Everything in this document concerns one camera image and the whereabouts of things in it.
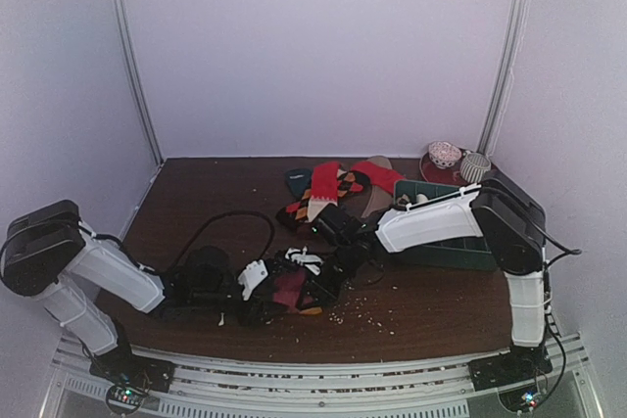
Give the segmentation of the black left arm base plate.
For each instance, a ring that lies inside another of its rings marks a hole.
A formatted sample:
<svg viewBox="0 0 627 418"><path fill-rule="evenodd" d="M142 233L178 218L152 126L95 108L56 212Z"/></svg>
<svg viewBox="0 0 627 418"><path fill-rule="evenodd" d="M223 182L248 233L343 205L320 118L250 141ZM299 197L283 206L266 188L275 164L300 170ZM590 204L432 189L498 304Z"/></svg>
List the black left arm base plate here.
<svg viewBox="0 0 627 418"><path fill-rule="evenodd" d="M89 372L112 384L141 391L167 393L175 365L167 360L141 356L129 348L116 347L93 355Z"/></svg>

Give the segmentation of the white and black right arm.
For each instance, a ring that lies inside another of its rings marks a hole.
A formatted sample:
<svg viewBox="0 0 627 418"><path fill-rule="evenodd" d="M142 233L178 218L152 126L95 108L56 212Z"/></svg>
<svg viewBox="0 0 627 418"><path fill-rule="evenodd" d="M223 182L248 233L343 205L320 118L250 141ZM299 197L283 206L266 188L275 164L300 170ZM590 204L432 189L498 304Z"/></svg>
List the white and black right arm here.
<svg viewBox="0 0 627 418"><path fill-rule="evenodd" d="M343 281L373 246L387 254L453 239L479 238L505 274L511 309L511 342L516 348L502 362L509 379L524 379L540 363L537 347L545 338L545 233L542 207L504 173L421 203L393 205L367 220L327 205L313 219L313 230L337 247L338 260L327 274Z"/></svg>

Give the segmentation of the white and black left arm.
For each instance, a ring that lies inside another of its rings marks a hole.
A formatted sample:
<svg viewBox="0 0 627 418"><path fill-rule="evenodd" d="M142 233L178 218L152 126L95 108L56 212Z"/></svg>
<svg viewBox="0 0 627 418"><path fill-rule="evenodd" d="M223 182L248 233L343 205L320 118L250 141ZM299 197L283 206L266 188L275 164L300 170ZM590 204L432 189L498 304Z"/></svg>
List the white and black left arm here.
<svg viewBox="0 0 627 418"><path fill-rule="evenodd" d="M135 310L165 321L215 311L244 312L270 278L258 258L233 272L223 251L205 247L165 271L134 260L121 241L95 232L71 200L25 214L7 228L1 248L1 281L13 293L40 302L121 383L141 372L122 346L121 327L78 285L88 281Z"/></svg>

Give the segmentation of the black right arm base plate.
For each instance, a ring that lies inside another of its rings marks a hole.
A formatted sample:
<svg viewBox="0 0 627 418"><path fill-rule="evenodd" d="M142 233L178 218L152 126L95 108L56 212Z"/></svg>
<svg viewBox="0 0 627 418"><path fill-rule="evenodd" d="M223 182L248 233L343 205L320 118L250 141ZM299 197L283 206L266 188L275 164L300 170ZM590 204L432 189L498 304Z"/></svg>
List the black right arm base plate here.
<svg viewBox="0 0 627 418"><path fill-rule="evenodd" d="M508 352L474 359L468 363L474 390L484 391L533 380L537 374L553 371L547 348L512 346Z"/></svg>

